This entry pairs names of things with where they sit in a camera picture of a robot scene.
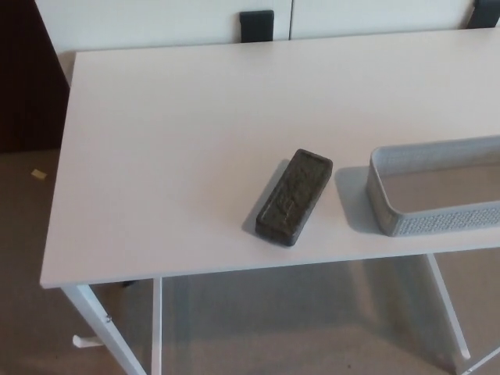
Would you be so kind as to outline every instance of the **gray metal basket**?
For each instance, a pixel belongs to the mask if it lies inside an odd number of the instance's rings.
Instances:
[[[388,236],[500,223],[500,136],[378,148],[367,191]]]

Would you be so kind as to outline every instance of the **desk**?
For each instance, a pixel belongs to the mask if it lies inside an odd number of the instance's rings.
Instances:
[[[500,227],[381,235],[364,194],[381,145],[500,132],[500,31],[461,30],[77,55],[41,284],[62,288],[143,374],[89,284],[500,247]],[[334,175],[293,248],[252,233],[297,148]],[[161,335],[154,335],[159,373]]]

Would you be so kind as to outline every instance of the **dark green eraser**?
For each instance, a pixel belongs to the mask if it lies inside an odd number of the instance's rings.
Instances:
[[[293,246],[331,177],[331,160],[299,149],[257,215],[255,232]]]

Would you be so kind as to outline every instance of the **white cabinet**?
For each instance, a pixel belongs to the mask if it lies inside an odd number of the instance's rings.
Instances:
[[[294,0],[292,39],[456,29],[473,0]]]
[[[37,0],[57,52],[239,40],[238,13],[274,11],[288,39],[291,0]]]

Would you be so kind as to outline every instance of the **white metal leg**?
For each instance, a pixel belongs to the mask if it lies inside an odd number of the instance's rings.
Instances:
[[[497,354],[500,353],[500,348],[496,348],[493,352],[490,354],[486,355],[481,361],[476,363],[474,366],[470,367],[468,370],[466,370],[462,375],[468,375],[472,373],[474,370],[477,370],[479,367],[483,366],[487,361],[495,357]]]
[[[443,276],[441,275],[441,271],[439,270],[438,262],[436,261],[434,254],[427,254],[427,261],[429,262],[431,274],[434,277],[434,285],[436,286],[437,291],[441,296],[441,300],[443,301],[448,325],[453,331],[455,345],[460,351],[462,357],[464,359],[469,359],[470,352],[467,348],[466,339],[463,336],[462,328],[460,328],[460,323],[456,316],[455,309],[453,309],[452,300],[450,299],[448,290],[446,289],[445,281],[443,280]]]
[[[88,285],[72,285],[62,287],[62,291],[99,336],[102,343],[114,355],[127,375],[146,375],[91,288]]]
[[[151,375],[162,375],[162,278],[153,280]]]

